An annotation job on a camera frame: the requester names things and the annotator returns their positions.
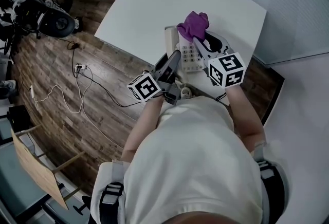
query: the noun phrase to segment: white t-shirt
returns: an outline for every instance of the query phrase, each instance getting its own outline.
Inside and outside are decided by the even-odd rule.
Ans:
[[[165,110],[124,176],[128,224],[161,224],[186,212],[262,220],[260,170],[224,106],[206,97]]]

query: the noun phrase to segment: white cable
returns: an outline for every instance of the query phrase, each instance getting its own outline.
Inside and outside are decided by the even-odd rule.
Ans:
[[[81,111],[81,109],[82,109],[84,115],[86,115],[86,117],[87,117],[87,119],[89,120],[89,122],[90,122],[94,127],[96,127],[97,130],[98,130],[99,132],[101,132],[102,135],[103,135],[104,137],[106,137],[106,138],[107,138],[112,144],[114,144],[114,145],[116,145],[117,147],[123,149],[123,147],[122,147],[121,145],[115,143],[115,142],[114,142],[111,138],[109,138],[109,137],[108,137],[108,136],[107,136],[107,135],[106,135],[106,134],[105,134],[100,128],[98,128],[97,125],[94,124],[93,121],[88,117],[88,115],[86,114],[86,112],[85,112],[85,110],[84,110],[84,101],[83,101],[83,98],[84,98],[84,95],[85,95],[86,91],[90,88],[90,86],[91,86],[92,83],[93,83],[93,72],[92,72],[92,70],[91,70],[89,67],[87,67],[87,69],[88,69],[88,70],[90,71],[90,73],[92,74],[92,79],[91,79],[91,81],[90,81],[90,84],[89,84],[88,87],[86,88],[86,90],[83,92],[82,96],[81,96],[81,90],[80,90],[80,87],[79,87],[79,84],[78,84],[78,78],[75,77],[75,78],[76,78],[76,84],[77,84],[77,87],[78,87],[78,89],[79,89],[79,97],[80,97],[80,99],[81,99],[81,104],[80,104],[79,111],[72,111],[72,110],[70,109],[70,107],[69,107],[69,106],[67,105],[67,103],[66,103],[66,100],[65,100],[65,97],[64,97],[64,91],[61,89],[61,87],[60,87],[58,84],[56,84],[56,85],[54,85],[54,86],[52,87],[50,93],[47,95],[47,97],[46,97],[45,99],[43,99],[43,100],[38,100],[38,101],[37,101],[37,100],[35,99],[35,97],[34,97],[33,99],[34,99],[34,101],[35,101],[35,107],[36,107],[37,110],[39,110],[38,102],[44,102],[44,101],[46,101],[46,100],[49,98],[49,96],[51,95],[53,89],[54,89],[55,87],[57,87],[59,90],[61,90],[62,95],[63,95],[63,99],[64,99],[64,103],[65,103],[67,109],[68,109],[71,113],[73,113],[73,114],[78,114],[78,113],[80,113],[80,111]]]
[[[78,114],[79,112],[81,112],[81,108],[82,108],[82,104],[83,104],[83,100],[82,100],[82,98],[83,98],[84,94],[86,93],[86,91],[89,89],[89,87],[92,85],[92,83],[93,83],[93,81],[90,82],[89,86],[88,86],[87,89],[83,92],[83,95],[81,96],[80,87],[79,87],[79,85],[78,85],[78,80],[77,80],[77,78],[76,78],[76,84],[77,84],[77,87],[78,87],[78,89],[79,89],[79,97],[80,97],[80,99],[81,99],[81,104],[80,104],[80,108],[79,108],[78,111],[72,111],[72,110],[70,109],[70,107],[67,105],[66,100],[65,100],[65,96],[64,96],[64,91],[62,90],[62,88],[61,88],[58,84],[56,84],[56,85],[54,85],[54,86],[52,87],[50,93],[47,95],[47,97],[46,97],[45,99],[37,101],[37,100],[34,98],[34,101],[35,101],[35,107],[36,107],[37,110],[39,110],[38,102],[44,102],[44,101],[46,101],[46,100],[49,98],[49,96],[51,95],[53,89],[54,89],[55,87],[57,87],[57,88],[58,88],[59,90],[61,90],[61,92],[62,92],[62,96],[63,96],[63,99],[64,99],[64,103],[65,103],[67,109],[68,109],[71,113],[73,113],[73,114]]]
[[[90,71],[90,73],[92,74],[92,82],[93,82],[93,72],[92,72],[92,70],[91,70],[89,67],[87,67],[87,69],[88,69],[88,70]],[[106,134],[105,134],[100,128],[98,128],[97,125],[94,124],[93,121],[88,117],[88,115],[86,114],[86,112],[85,112],[85,110],[84,110],[84,101],[83,101],[83,98],[84,98],[84,94],[83,94],[83,96],[82,96],[82,110],[83,110],[84,115],[86,115],[87,119],[89,120],[89,122],[92,123],[92,125],[93,125],[94,127],[96,127],[96,128],[98,129],[98,131],[101,132],[102,135],[105,136],[105,137],[106,137],[106,138],[107,138],[112,144],[114,144],[114,145],[116,145],[117,147],[123,149],[123,147],[122,147],[121,145],[115,143],[111,138],[109,138],[109,137],[108,137],[108,136],[107,136],[107,135],[106,135]]]

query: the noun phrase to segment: power cord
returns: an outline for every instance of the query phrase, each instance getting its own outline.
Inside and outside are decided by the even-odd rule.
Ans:
[[[215,101],[219,102],[221,99],[223,99],[226,96],[226,92],[223,93],[222,95],[218,96]]]
[[[80,108],[79,108],[79,110],[78,111],[72,111],[71,109],[70,109],[70,107],[68,106],[68,104],[66,103],[66,100],[65,100],[65,96],[64,96],[64,91],[63,91],[63,89],[58,85],[58,84],[56,84],[56,85],[54,85],[53,87],[52,87],[52,89],[51,89],[51,91],[50,91],[50,93],[47,95],[47,97],[45,98],[45,99],[43,99],[43,100],[36,100],[35,99],[35,97],[34,97],[34,93],[33,93],[33,99],[34,99],[34,101],[35,101],[35,107],[36,107],[36,109],[37,110],[39,110],[39,105],[38,105],[38,103],[39,102],[44,102],[44,101],[46,101],[48,98],[49,98],[49,96],[51,95],[51,93],[53,92],[53,90],[54,90],[54,88],[55,87],[57,87],[59,90],[61,90],[61,92],[62,92],[62,96],[63,96],[63,99],[64,99],[64,103],[65,103],[65,105],[66,105],[66,107],[67,107],[67,109],[71,112],[71,113],[73,113],[73,114],[78,114],[78,113],[80,113],[81,112],[81,110],[83,111],[83,113],[84,113],[84,115],[86,116],[86,118],[88,119],[88,121],[107,139],[107,140],[109,140],[112,144],[114,144],[114,145],[116,145],[117,147],[119,147],[119,148],[121,148],[121,149],[123,149],[123,147],[121,146],[121,145],[119,145],[119,144],[117,144],[117,143],[115,143],[111,138],[109,138],[91,119],[90,119],[90,117],[86,114],[86,111],[85,111],[85,109],[84,109],[84,96],[85,96],[85,94],[86,94],[86,92],[87,92],[87,90],[90,88],[90,86],[92,85],[92,83],[94,82],[94,83],[96,83],[96,84],[98,84],[99,86],[101,86],[105,91],[106,91],[106,93],[110,96],[110,98],[112,99],[112,101],[116,104],[116,105],[118,105],[118,106],[120,106],[120,107],[122,107],[122,108],[126,108],[126,107],[130,107],[130,106],[133,106],[133,105],[135,105],[135,104],[139,104],[139,103],[141,103],[141,102],[137,102],[137,103],[133,103],[133,104],[130,104],[130,105],[122,105],[122,104],[120,104],[119,102],[118,102],[118,100],[103,86],[103,85],[101,85],[100,83],[98,83],[98,82],[96,82],[96,81],[94,81],[94,75],[93,75],[93,72],[92,72],[92,70],[88,67],[88,66],[85,66],[85,69],[88,69],[89,71],[90,71],[90,73],[91,73],[91,75],[92,75],[92,77],[90,78],[90,77],[88,77],[88,76],[86,76],[84,73],[82,73],[82,72],[80,72],[80,70],[81,70],[81,66],[78,66],[78,67],[80,67],[80,68],[78,68],[78,71],[74,71],[74,66],[73,66],[73,61],[74,61],[74,52],[75,52],[75,49],[76,48],[78,48],[79,47],[79,44],[77,44],[77,43],[75,43],[75,42],[72,42],[72,41],[67,41],[67,40],[63,40],[63,41],[66,41],[66,42],[68,42],[68,45],[69,44],[73,44],[72,45],[72,47],[71,47],[71,50],[73,50],[73,53],[72,53],[72,61],[71,61],[71,64],[72,64],[72,74],[73,74],[73,76],[75,77],[75,79],[76,79],[76,85],[77,85],[77,87],[78,87],[78,90],[79,90],[79,97],[80,97],[80,99],[81,99],[81,104],[80,104]],[[78,75],[82,75],[82,76],[84,76],[84,77],[86,77],[86,78],[88,78],[89,80],[90,80],[90,83],[89,83],[89,85],[88,85],[88,87],[86,88],[86,90],[83,92],[83,94],[81,95],[81,89],[80,89],[80,86],[79,86],[79,83],[78,83]]]
[[[20,85],[20,87],[19,87],[19,89],[18,89],[18,91],[17,91],[17,93],[18,93],[18,94],[20,93],[20,91],[21,91],[21,89],[22,89],[22,86],[23,86],[23,84],[24,84],[24,78],[22,78],[22,82],[21,82],[21,85]]]

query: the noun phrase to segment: white table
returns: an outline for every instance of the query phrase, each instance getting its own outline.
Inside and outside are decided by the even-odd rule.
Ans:
[[[192,10],[207,13],[208,30],[225,37],[248,66],[266,15],[251,0],[116,0],[95,36],[154,65],[166,52],[164,28],[183,22]],[[204,72],[188,78],[213,97],[224,93]]]

